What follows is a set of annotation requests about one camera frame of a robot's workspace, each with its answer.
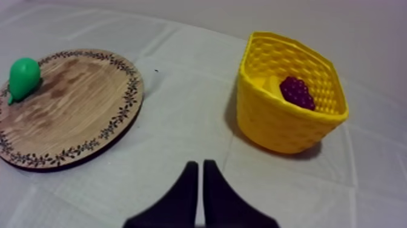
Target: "table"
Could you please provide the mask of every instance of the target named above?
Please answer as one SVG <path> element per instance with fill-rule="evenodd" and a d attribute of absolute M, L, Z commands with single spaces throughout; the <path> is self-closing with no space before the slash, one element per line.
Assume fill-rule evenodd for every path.
<path fill-rule="evenodd" d="M 243 39 L 141 15 L 26 2 L 0 13 L 0 42 L 1 84 L 20 57 L 96 48 L 134 62 L 146 90 L 134 126 L 89 163 L 30 173 L 0 161 L 0 227 L 120 227 L 156 202 L 187 161 L 204 159 L 214 159 L 238 194 L 284 228 L 407 226 L 407 109 L 342 76 L 361 72 L 347 72 L 346 61 L 337 69 L 349 120 L 319 147 L 287 157 L 253 145 L 236 126 Z"/>

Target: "woven basket pattern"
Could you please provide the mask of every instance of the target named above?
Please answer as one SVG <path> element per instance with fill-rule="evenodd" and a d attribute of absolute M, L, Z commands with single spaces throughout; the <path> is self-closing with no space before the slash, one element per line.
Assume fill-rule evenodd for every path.
<path fill-rule="evenodd" d="M 267 77 L 305 81 L 315 112 L 286 102 L 262 88 Z M 267 32 L 250 36 L 239 70 L 237 120 L 255 143 L 282 153 L 312 147 L 348 117 L 348 106 L 333 65 L 301 43 Z"/>

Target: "basket rim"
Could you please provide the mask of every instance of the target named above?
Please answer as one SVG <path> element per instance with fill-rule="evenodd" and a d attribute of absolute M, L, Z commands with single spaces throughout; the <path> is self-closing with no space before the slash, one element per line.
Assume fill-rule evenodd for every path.
<path fill-rule="evenodd" d="M 257 38 L 257 37 L 260 37 L 263 39 L 273 39 L 273 40 L 277 40 L 279 42 L 283 42 L 285 44 L 291 45 L 291 46 L 293 46 L 297 49 L 300 49 L 301 51 L 309 54 L 316 60 L 322 62 L 322 64 L 324 64 L 326 68 L 330 69 L 330 71 L 333 74 L 332 77 L 334 78 L 334 80 L 336 80 L 338 82 L 336 85 L 336 90 L 337 90 L 336 92 L 339 93 L 338 96 L 340 97 L 340 100 L 341 100 L 339 102 L 341 102 L 342 105 L 344 106 L 343 113 L 327 114 L 327 113 L 315 112 L 312 110 L 304 109 L 304 108 L 301 108 L 295 104 L 292 104 L 284 99 L 280 99 L 277 96 L 270 93 L 269 91 L 254 85 L 254 83 L 252 82 L 252 80 L 250 79 L 248 74 L 246 73 L 244 63 L 247 60 L 248 52 L 253 43 L 253 39 Z M 275 34 L 272 32 L 263 32 L 263 31 L 253 32 L 249 37 L 248 44 L 245 49 L 245 53 L 243 55 L 242 61 L 240 62 L 239 75 L 246 83 L 248 83 L 252 87 L 252 89 L 253 89 L 253 91 L 255 91 L 255 93 L 266 98 L 266 100 L 268 102 L 277 104 L 280 108 L 284 109 L 285 111 L 289 112 L 292 115 L 296 115 L 301 118 L 307 118 L 307 119 L 312 119 L 312 120 L 316 120 L 316 121 L 323 121 L 323 122 L 343 122 L 344 120 L 346 120 L 349 117 L 348 103 L 347 103 L 345 95 L 343 93 L 342 85 L 340 83 L 339 77 L 334 68 L 334 65 L 331 62 L 329 62 L 325 57 L 320 55 L 319 53 L 315 52 L 311 48 L 301 44 L 299 41 L 296 41 L 294 39 L 290 39 L 285 36 L 281 36 L 281 35 L 278 35 L 278 34 Z"/>

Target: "wooden plate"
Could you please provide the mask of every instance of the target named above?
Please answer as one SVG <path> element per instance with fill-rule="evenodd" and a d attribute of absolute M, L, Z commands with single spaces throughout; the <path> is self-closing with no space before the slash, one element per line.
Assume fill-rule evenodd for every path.
<path fill-rule="evenodd" d="M 115 139 L 140 109 L 143 82 L 134 65 L 105 50 L 77 49 L 40 59 L 43 83 L 8 106 L 0 90 L 0 156 L 44 169 L 84 159 Z"/>

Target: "green toy pear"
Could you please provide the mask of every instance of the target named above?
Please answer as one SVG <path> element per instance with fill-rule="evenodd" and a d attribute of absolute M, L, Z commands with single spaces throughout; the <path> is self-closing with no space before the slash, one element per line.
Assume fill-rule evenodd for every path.
<path fill-rule="evenodd" d="M 10 70 L 8 104 L 22 101 L 28 97 L 41 83 L 41 70 L 37 61 L 30 58 L 17 60 Z"/>

